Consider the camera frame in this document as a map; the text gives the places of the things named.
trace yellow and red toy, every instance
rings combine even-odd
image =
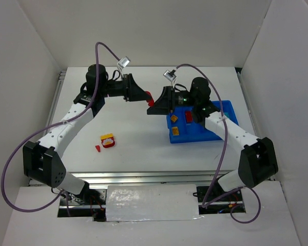
[[[115,145],[114,136],[112,133],[101,136],[101,141],[104,148],[110,148]]]

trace blue tray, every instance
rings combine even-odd
[[[213,101],[213,104],[220,108],[219,101]],[[238,125],[233,105],[229,100],[222,101],[222,107],[225,115],[235,124]],[[169,128],[170,143],[177,144],[180,142],[199,142],[221,140],[215,133],[205,129],[200,124],[195,122],[186,123],[185,111],[191,111],[193,107],[176,107],[173,114],[166,116],[166,121]],[[171,121],[171,116],[178,117],[176,122]],[[179,135],[173,136],[172,127],[178,127]]]

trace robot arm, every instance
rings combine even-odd
[[[237,170],[227,173],[218,179],[218,184],[225,191],[248,186],[255,187],[278,171],[273,143],[268,138],[246,132],[230,119],[225,119],[228,129],[228,141],[239,157]],[[225,138],[225,128],[220,112],[211,113],[205,119],[205,128]]]
[[[208,81],[202,77],[192,81],[189,91],[166,86],[159,99],[147,109],[147,114],[168,115],[176,107],[193,106],[191,113],[194,122],[224,139],[225,127],[220,109],[210,101],[210,93]],[[222,188],[228,192],[243,186],[253,188],[278,172],[275,150],[270,139],[251,135],[228,118],[225,118],[225,122],[228,130],[227,144],[239,153],[239,167],[218,179],[215,184],[220,186],[218,190]]]
[[[28,141],[23,146],[24,174],[52,188],[72,193],[77,198],[89,202],[92,196],[99,199],[98,192],[89,188],[89,183],[76,178],[66,171],[62,157],[67,146],[79,131],[101,110],[107,96],[123,96],[126,101],[149,100],[151,97],[133,80],[132,74],[125,74],[121,81],[108,80],[104,66],[100,65],[98,91],[92,106],[79,118],[89,105],[95,88],[95,65],[88,68],[86,82],[74,100],[74,104],[62,119],[62,124],[50,129],[50,132],[37,142]]]

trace red object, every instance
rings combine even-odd
[[[113,142],[110,143],[110,144],[104,144],[104,143],[102,142],[102,144],[103,144],[103,147],[104,147],[104,148],[110,148],[110,147],[113,147],[113,146],[115,145],[115,141],[113,141]]]
[[[150,99],[149,99],[149,100],[146,100],[146,102],[148,102],[148,105],[149,105],[150,107],[152,107],[152,106],[154,105],[154,99],[153,99],[153,97],[152,97],[152,95],[151,95],[151,93],[150,93],[149,91],[146,91],[146,93],[147,93],[148,95],[150,95]]]
[[[190,111],[185,111],[185,118],[186,118],[186,123],[192,123],[193,122],[193,117],[191,116]]]
[[[101,147],[100,147],[99,145],[96,145],[95,147],[96,147],[96,149],[97,149],[98,152],[101,151]]]

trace red block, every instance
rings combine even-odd
[[[97,150],[98,152],[101,151],[101,147],[100,147],[99,145],[96,145],[95,147],[96,147],[96,150]]]
[[[185,111],[186,123],[192,123],[193,117],[191,116],[191,111]]]
[[[150,95],[150,97],[151,97],[151,99],[146,100],[146,102],[148,102],[148,105],[149,105],[150,107],[152,107],[152,106],[154,105],[154,99],[153,99],[153,97],[152,97],[152,95],[151,95],[151,93],[150,93],[149,91],[146,91],[146,93],[147,93],[148,95]]]

